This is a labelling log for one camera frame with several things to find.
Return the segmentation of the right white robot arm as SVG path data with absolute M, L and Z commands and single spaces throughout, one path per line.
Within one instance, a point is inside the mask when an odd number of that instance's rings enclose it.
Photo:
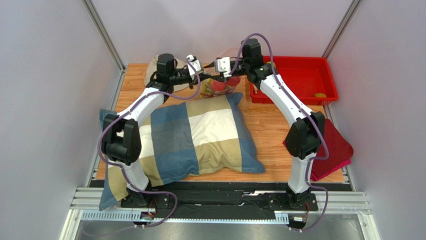
M 310 174 L 313 161 L 320 147 L 325 144 L 324 114 L 312 111 L 297 98 L 275 67 L 272 53 L 269 62 L 265 62 L 256 38 L 243 40 L 235 57 L 218 57 L 206 68 L 213 79 L 220 82 L 234 76 L 246 76 L 283 114 L 290 126 L 284 145 L 291 155 L 291 174 L 284 202 L 294 210 L 306 206 L 312 190 Z

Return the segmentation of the clear zip top bag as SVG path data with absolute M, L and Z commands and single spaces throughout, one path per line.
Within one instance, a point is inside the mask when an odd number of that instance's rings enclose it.
M 231 59 L 235 59 L 237 57 L 238 51 L 239 47 L 230 47 L 224 50 L 218 56 L 218 58 L 230 57 Z M 200 97 L 202 99 L 207 99 L 218 97 L 221 95 L 231 94 L 234 92 L 240 82 L 241 78 L 239 76 L 230 77 L 228 81 L 224 82 L 208 78 L 201 82 Z

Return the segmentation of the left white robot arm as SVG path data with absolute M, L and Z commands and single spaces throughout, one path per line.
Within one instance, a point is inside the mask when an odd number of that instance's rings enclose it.
M 203 65 L 193 55 L 186 57 L 186 66 L 177 68 L 172 54 L 158 56 L 156 70 L 151 75 L 143 93 L 120 113 L 107 114 L 102 124 L 97 150 L 106 165 L 117 167 L 122 173 L 128 194 L 150 202 L 150 181 L 145 175 L 139 157 L 142 151 L 140 126 L 152 112 L 174 95 L 176 85 L 200 84 Z

